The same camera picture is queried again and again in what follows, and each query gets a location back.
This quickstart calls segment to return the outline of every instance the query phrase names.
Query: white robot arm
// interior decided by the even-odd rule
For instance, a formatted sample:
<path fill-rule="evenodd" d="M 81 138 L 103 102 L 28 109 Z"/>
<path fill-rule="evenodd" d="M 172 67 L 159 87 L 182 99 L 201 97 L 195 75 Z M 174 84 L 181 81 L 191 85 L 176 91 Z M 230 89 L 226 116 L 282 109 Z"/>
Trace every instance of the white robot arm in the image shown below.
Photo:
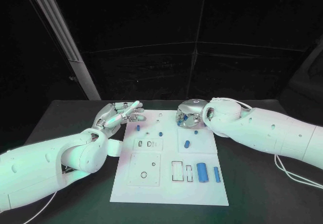
<path fill-rule="evenodd" d="M 178 125 L 195 126 L 204 121 L 221 137 L 230 137 L 259 151 L 289 156 L 323 169 L 323 127 L 275 111 L 246 106 L 249 109 L 230 98 L 214 98 L 211 102 L 188 100 L 179 106 Z"/>
<path fill-rule="evenodd" d="M 9 150 L 0 155 L 0 213 L 38 201 L 97 172 L 107 155 L 120 156 L 122 141 L 109 139 L 129 121 L 146 118 L 143 104 L 109 104 L 93 128 L 80 134 Z"/>

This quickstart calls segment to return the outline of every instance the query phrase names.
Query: black tablecloth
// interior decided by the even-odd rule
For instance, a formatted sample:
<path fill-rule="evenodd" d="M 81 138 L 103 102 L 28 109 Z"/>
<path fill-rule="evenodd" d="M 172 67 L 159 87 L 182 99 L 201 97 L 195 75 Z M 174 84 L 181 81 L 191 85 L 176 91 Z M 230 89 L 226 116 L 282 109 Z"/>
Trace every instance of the black tablecloth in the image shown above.
<path fill-rule="evenodd" d="M 250 106 L 286 114 L 277 100 L 246 100 Z M 91 127 L 100 109 L 112 101 L 55 100 L 27 144 Z M 143 101 L 146 109 L 176 110 L 182 101 Z M 123 140 L 126 125 L 114 135 Z M 42 224 L 116 223 L 323 223 L 323 190 L 295 182 L 276 167 L 275 155 L 259 152 L 230 138 L 215 136 L 230 206 L 110 203 L 119 158 L 107 157 L 100 171 L 63 189 L 31 222 Z M 323 183 L 323 170 L 283 157 L 286 168 Z M 0 214 L 0 223 L 22 224 L 51 196 Z"/>

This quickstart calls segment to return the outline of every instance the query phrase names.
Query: white board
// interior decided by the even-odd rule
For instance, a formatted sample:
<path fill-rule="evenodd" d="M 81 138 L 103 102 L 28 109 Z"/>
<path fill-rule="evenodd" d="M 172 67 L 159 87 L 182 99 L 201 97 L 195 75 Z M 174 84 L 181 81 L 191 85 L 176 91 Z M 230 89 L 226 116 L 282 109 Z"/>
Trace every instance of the white board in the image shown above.
<path fill-rule="evenodd" d="M 143 116 L 145 122 L 127 124 L 112 202 L 228 206 L 213 131 L 204 123 L 178 127 L 176 111 L 146 110 Z M 207 164 L 207 183 L 200 182 L 201 162 Z M 220 183 L 214 167 L 220 168 Z"/>

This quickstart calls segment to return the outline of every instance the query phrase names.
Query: cable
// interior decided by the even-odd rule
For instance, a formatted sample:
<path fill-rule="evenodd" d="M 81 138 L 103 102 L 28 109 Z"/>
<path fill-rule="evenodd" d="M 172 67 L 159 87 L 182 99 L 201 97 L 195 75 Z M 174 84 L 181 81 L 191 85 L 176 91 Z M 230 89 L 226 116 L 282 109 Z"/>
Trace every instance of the cable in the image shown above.
<path fill-rule="evenodd" d="M 234 101 L 234 102 L 243 104 L 244 106 L 247 106 L 249 109 L 253 109 L 253 107 L 251 107 L 250 105 L 247 105 L 246 103 L 243 103 L 241 101 L 238 101 L 238 100 L 236 100 L 236 99 L 231 99 L 231 98 L 213 98 L 213 100 L 215 100 L 215 99 L 226 99 L 226 100 Z"/>
<path fill-rule="evenodd" d="M 279 161 L 280 161 L 280 164 L 282 164 L 282 167 L 283 167 L 283 168 L 279 166 L 276 158 L 279 158 Z M 318 187 L 318 188 L 323 189 L 323 185 L 321 185 L 319 183 L 311 181 L 309 179 L 303 178 L 302 176 L 296 175 L 295 173 L 292 173 L 292 172 L 289 172 L 289 171 L 286 170 L 285 165 L 283 165 L 283 162 L 282 162 L 282 159 L 280 159 L 280 156 L 279 156 L 277 154 L 275 155 L 275 163 L 276 163 L 276 166 L 279 167 L 279 169 L 283 170 L 283 171 L 286 172 L 288 176 L 289 176 L 295 181 L 298 181 L 299 183 L 308 184 L 308 185 L 311 185 L 311 186 L 313 186 L 313 187 Z M 301 179 L 306 180 L 306 181 L 311 182 L 311 183 L 308 183 L 308 182 L 305 182 L 305 181 L 299 181 L 299 180 L 296 180 L 296 179 L 290 176 L 290 174 L 295 175 L 295 176 L 298 176 Z"/>
<path fill-rule="evenodd" d="M 51 198 L 50 202 L 47 203 L 47 205 L 44 206 L 44 208 L 42 208 L 42 210 L 40 211 L 40 213 L 47 209 L 47 207 L 48 207 L 48 205 L 50 205 L 50 203 L 51 203 L 51 201 L 52 201 L 52 199 L 54 199 L 57 193 L 58 193 L 58 192 L 54 193 L 52 198 Z M 38 214 L 34 216 L 34 218 L 32 218 L 28 222 L 25 222 L 24 224 L 28 224 L 28 223 L 35 219 L 35 217 L 40 215 L 40 213 L 38 213 Z"/>

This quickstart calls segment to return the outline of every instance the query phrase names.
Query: blue battery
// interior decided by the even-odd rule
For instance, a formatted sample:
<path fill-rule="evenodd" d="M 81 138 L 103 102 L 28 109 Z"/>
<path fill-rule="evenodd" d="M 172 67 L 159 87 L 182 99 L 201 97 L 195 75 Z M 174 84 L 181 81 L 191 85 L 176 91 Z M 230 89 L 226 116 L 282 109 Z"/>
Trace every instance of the blue battery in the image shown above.
<path fill-rule="evenodd" d="M 214 174 L 215 174 L 217 183 L 220 183 L 221 182 L 221 175 L 220 175 L 220 169 L 218 169 L 218 167 L 214 168 Z"/>
<path fill-rule="evenodd" d="M 204 162 L 201 162 L 197 164 L 197 166 L 198 166 L 200 182 L 207 183 L 207 182 L 210 182 L 207 165 Z"/>
<path fill-rule="evenodd" d="M 189 148 L 189 146 L 191 146 L 191 141 L 187 141 L 184 146 L 185 146 L 185 148 Z"/>

